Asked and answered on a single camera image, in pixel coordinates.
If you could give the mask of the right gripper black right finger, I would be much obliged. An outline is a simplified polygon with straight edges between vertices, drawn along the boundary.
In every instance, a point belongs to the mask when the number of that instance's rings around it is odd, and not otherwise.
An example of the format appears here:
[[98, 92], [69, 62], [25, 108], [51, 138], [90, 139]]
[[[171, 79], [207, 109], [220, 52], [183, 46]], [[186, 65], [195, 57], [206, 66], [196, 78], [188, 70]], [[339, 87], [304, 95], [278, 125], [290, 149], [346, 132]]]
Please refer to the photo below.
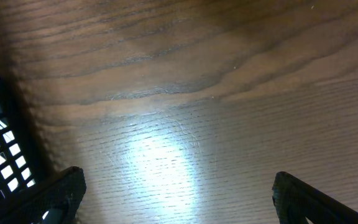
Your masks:
[[295, 176], [276, 173], [272, 200], [280, 224], [358, 223], [358, 212]]

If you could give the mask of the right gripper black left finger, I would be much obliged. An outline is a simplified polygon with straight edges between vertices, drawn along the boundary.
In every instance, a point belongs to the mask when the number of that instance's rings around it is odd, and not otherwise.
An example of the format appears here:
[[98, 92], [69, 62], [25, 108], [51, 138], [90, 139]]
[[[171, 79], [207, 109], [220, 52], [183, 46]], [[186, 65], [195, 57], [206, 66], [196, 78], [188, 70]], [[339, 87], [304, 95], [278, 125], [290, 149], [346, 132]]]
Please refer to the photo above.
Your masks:
[[83, 169], [69, 167], [2, 201], [0, 223], [71, 223], [85, 192]]

